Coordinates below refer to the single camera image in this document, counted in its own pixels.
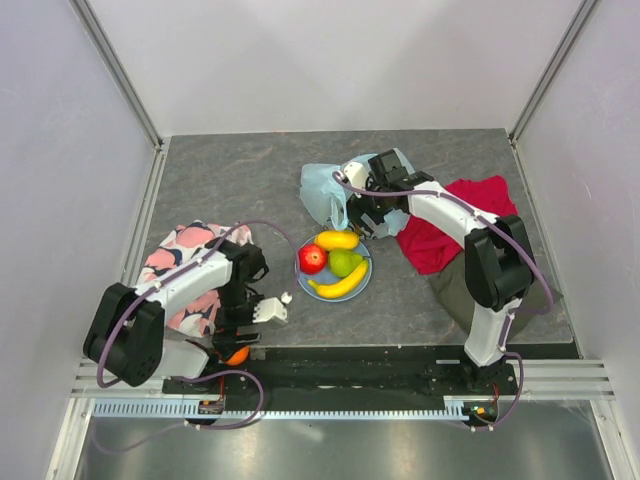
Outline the translucent light blue plastic bag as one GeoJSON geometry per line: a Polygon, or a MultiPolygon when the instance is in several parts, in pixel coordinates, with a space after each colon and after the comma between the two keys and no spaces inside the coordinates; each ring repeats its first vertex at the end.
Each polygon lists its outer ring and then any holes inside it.
{"type": "Polygon", "coordinates": [[[408,223],[406,213],[395,210],[378,218],[367,214],[363,227],[356,224],[361,218],[359,213],[348,213],[347,201],[356,200],[356,196],[339,187],[332,178],[334,171],[346,165],[312,163],[302,167],[299,195],[306,210],[317,223],[329,229],[358,231],[365,238],[396,236],[408,223]]]}

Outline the yellow fake mango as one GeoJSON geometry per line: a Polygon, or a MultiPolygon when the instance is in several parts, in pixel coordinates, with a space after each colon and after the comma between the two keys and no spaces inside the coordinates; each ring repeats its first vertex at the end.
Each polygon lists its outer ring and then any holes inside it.
{"type": "Polygon", "coordinates": [[[353,250],[360,239],[352,231],[325,230],[314,237],[313,243],[325,251],[353,250]]]}

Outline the fake orange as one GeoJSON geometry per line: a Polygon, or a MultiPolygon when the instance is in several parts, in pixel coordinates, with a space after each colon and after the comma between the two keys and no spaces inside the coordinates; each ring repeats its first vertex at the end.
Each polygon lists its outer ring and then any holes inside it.
{"type": "Polygon", "coordinates": [[[228,359],[224,361],[229,366],[239,366],[249,359],[250,348],[248,346],[242,347],[234,352],[228,359]]]}

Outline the green fake pear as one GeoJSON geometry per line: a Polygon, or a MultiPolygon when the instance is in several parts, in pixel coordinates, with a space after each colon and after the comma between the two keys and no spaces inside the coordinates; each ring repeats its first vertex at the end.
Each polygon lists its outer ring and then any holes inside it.
{"type": "Polygon", "coordinates": [[[368,266],[368,259],[352,250],[334,250],[328,255],[329,270],[338,278],[346,278],[361,264],[368,266]]]}

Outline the red fake apple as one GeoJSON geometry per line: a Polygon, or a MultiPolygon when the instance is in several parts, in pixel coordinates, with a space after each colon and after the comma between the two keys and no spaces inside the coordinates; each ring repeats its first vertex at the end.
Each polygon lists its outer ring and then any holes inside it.
{"type": "Polygon", "coordinates": [[[317,244],[309,243],[298,250],[298,261],[302,273],[316,275],[325,268],[328,253],[317,244]]]}

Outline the yellow fake banana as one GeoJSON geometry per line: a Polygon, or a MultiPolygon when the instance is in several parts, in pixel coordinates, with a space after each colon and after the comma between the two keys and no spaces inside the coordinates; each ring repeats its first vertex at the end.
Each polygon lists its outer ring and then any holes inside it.
{"type": "Polygon", "coordinates": [[[369,261],[364,259],[348,276],[336,283],[320,284],[312,279],[309,279],[307,283],[319,297],[333,300],[341,298],[355,290],[365,278],[368,271],[369,261]]]}

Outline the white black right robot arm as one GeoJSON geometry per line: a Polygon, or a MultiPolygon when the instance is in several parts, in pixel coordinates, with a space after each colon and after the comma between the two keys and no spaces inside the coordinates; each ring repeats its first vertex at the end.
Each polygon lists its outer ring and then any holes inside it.
{"type": "Polygon", "coordinates": [[[462,247],[474,310],[464,344],[469,362],[458,368],[457,377],[465,391],[483,392],[494,381],[492,366],[506,355],[516,311],[532,284],[543,280],[522,219],[482,210],[432,176],[409,172],[395,150],[364,164],[351,161],[333,177],[353,193],[365,214],[384,216],[401,210],[432,224],[462,247]]]}

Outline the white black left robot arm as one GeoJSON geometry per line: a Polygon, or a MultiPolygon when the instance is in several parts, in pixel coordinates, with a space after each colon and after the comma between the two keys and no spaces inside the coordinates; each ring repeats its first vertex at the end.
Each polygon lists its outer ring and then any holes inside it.
{"type": "Polygon", "coordinates": [[[97,383],[109,388],[123,381],[138,387],[156,372],[184,377],[198,393],[219,382],[213,354],[229,364],[234,355],[257,342],[257,334],[238,329],[258,319],[265,297],[248,287],[269,272],[262,250],[213,240],[188,262],[136,287],[115,283],[104,292],[83,344],[98,365],[97,383]],[[203,294],[219,295],[211,351],[164,338],[168,320],[203,294]]]}

